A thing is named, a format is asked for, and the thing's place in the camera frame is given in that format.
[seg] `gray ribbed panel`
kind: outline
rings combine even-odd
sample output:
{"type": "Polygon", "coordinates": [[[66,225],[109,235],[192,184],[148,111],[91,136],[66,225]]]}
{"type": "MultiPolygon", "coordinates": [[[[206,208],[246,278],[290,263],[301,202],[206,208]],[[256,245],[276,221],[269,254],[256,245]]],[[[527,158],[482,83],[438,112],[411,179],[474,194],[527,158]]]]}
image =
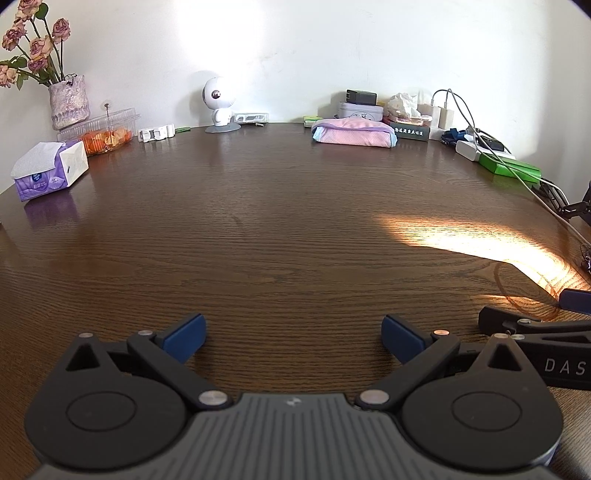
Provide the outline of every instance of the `gray ribbed panel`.
{"type": "MultiPolygon", "coordinates": [[[[245,394],[238,405],[196,416],[168,452],[135,468],[103,474],[41,467],[31,480],[468,480],[414,451],[383,413],[345,397],[245,394]]],[[[507,480],[556,480],[537,467],[507,480]]]]}

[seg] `container of orange food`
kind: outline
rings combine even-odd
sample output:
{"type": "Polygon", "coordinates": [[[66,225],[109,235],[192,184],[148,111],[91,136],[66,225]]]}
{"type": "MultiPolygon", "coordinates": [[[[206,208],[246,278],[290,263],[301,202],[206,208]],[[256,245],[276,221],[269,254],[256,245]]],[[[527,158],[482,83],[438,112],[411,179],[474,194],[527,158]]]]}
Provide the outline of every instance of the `container of orange food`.
{"type": "Polygon", "coordinates": [[[103,115],[72,125],[57,134],[58,142],[82,140],[86,155],[98,155],[119,148],[135,135],[135,121],[139,115],[135,108],[103,115]]]}

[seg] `wooden table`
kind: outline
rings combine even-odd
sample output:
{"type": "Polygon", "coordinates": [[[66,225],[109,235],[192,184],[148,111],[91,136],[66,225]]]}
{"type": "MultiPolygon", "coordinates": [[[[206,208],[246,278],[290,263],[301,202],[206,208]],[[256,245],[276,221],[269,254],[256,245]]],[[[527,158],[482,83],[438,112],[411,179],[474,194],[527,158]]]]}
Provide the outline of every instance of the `wooden table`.
{"type": "MultiPolygon", "coordinates": [[[[23,205],[9,189],[0,219],[2,480],[35,468],[22,419],[79,332],[199,311],[189,365],[219,387],[354,394],[394,365],[385,313],[484,341],[482,306],[560,320],[557,293],[588,288],[578,243],[515,180],[437,142],[316,144],[296,124],[134,141],[69,191],[23,205]]],[[[553,468],[589,478],[591,395],[553,391],[553,468]]]]}

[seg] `pink pouch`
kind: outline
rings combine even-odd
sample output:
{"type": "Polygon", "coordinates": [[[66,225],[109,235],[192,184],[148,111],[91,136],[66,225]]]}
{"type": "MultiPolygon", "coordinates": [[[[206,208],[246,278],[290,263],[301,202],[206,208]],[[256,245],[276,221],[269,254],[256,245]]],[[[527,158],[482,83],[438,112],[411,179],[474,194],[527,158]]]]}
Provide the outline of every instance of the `pink pouch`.
{"type": "Polygon", "coordinates": [[[387,148],[397,141],[391,126],[356,116],[318,120],[312,125],[312,138],[322,143],[387,148]]]}

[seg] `hanging vase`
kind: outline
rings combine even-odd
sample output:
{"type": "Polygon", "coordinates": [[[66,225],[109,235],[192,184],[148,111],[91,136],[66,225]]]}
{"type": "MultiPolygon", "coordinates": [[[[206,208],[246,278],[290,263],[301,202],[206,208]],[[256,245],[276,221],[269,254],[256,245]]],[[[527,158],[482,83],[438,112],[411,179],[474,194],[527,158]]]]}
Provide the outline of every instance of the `hanging vase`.
{"type": "Polygon", "coordinates": [[[51,85],[49,103],[54,130],[62,130],[90,117],[84,75],[51,85]]]}

